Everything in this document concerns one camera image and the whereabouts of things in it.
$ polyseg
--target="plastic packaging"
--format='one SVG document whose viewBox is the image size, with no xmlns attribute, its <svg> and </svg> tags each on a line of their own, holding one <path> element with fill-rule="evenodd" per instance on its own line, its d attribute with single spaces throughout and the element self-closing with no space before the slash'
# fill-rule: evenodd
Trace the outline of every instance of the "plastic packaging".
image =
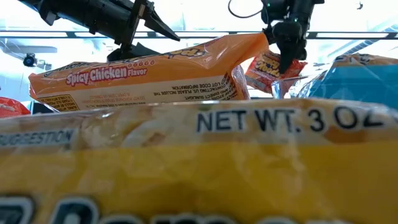
<svg viewBox="0 0 398 224">
<path fill-rule="evenodd" d="M 398 109 L 398 59 L 368 54 L 342 55 L 326 74 L 306 85 L 298 97 L 382 103 Z"/>
<path fill-rule="evenodd" d="M 246 81 L 249 86 L 255 89 L 272 93 L 272 82 L 297 77 L 306 64 L 306 62 L 300 62 L 295 59 L 287 71 L 284 74 L 280 74 L 280 55 L 267 50 L 261 52 L 253 59 L 246 71 Z M 287 91 L 290 88 L 287 85 L 289 83 L 285 82 L 284 84 L 284 91 Z"/>
<path fill-rule="evenodd" d="M 20 102 L 0 97 L 0 118 L 30 114 L 30 111 Z"/>
<path fill-rule="evenodd" d="M 264 34 L 226 35 L 166 54 L 75 62 L 29 76 L 31 97 L 59 111 L 146 103 L 246 100 L 239 64 L 268 48 Z"/>
<path fill-rule="evenodd" d="M 398 222 L 398 114 L 381 105 L 137 105 L 0 129 L 0 214 L 21 223 Z"/>
</svg>

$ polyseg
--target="snack bag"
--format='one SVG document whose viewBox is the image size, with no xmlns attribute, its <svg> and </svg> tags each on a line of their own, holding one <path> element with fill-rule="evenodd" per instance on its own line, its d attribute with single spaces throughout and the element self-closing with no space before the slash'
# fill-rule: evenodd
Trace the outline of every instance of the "snack bag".
<svg viewBox="0 0 398 224">
<path fill-rule="evenodd" d="M 0 118 L 30 114 L 30 111 L 20 102 L 0 97 Z"/>
<path fill-rule="evenodd" d="M 398 113 L 382 105 L 137 105 L 0 129 L 7 224 L 398 223 Z"/>
<path fill-rule="evenodd" d="M 300 62 L 295 59 L 287 71 L 284 74 L 280 74 L 280 55 L 267 50 L 259 53 L 253 59 L 246 71 L 246 81 L 249 86 L 272 94 L 272 82 L 297 77 L 306 64 L 306 62 Z M 291 82 L 285 83 L 283 91 L 287 92 L 292 84 Z"/>
<path fill-rule="evenodd" d="M 174 101 L 246 100 L 239 64 L 267 49 L 264 34 L 226 35 L 161 55 L 75 62 L 29 76 L 30 95 L 59 111 Z"/>
<path fill-rule="evenodd" d="M 303 96 L 381 103 L 398 110 L 398 59 L 368 54 L 342 55 Z"/>
</svg>

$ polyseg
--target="camera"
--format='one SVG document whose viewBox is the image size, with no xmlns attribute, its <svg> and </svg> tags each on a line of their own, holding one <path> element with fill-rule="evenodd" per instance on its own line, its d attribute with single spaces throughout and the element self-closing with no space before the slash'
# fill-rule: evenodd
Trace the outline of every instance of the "camera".
<svg viewBox="0 0 398 224">
<path fill-rule="evenodd" d="M 24 65 L 26 67 L 36 67 L 37 59 L 35 57 L 35 54 L 33 54 L 33 53 L 26 54 L 26 57 L 24 58 Z"/>
</svg>

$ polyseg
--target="cartoon logo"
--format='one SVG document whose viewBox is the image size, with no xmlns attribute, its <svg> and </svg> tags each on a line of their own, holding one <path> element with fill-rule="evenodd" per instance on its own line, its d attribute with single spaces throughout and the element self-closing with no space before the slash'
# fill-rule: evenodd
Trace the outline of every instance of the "cartoon logo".
<svg viewBox="0 0 398 224">
<path fill-rule="evenodd" d="M 206 52 L 196 49 L 196 48 L 190 48 L 190 49 L 183 49 L 183 50 L 176 50 L 173 52 L 165 53 L 162 55 L 167 55 L 170 58 L 174 58 L 176 55 L 181 55 L 181 56 L 186 56 L 186 57 L 200 57 L 204 56 Z"/>
</svg>

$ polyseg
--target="cable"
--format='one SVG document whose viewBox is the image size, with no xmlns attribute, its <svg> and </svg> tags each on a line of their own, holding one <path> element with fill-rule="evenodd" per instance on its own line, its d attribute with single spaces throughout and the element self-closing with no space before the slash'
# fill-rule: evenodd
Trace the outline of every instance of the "cable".
<svg viewBox="0 0 398 224">
<path fill-rule="evenodd" d="M 256 12 L 256 13 L 254 13 L 254 14 L 249 15 L 249 16 L 239 16 L 239 15 L 236 15 L 236 14 L 231 10 L 231 2 L 232 2 L 232 0 L 229 0 L 229 3 L 228 3 L 228 11 L 229 11 L 229 13 L 231 13 L 232 16 L 234 16 L 234 17 L 237 17 L 237 18 L 240 18 L 240 19 L 247 19 L 247 18 L 256 16 L 257 14 L 259 14 L 259 13 L 261 12 L 261 10 L 260 10 L 260 11 L 258 11 L 258 12 Z"/>
</svg>

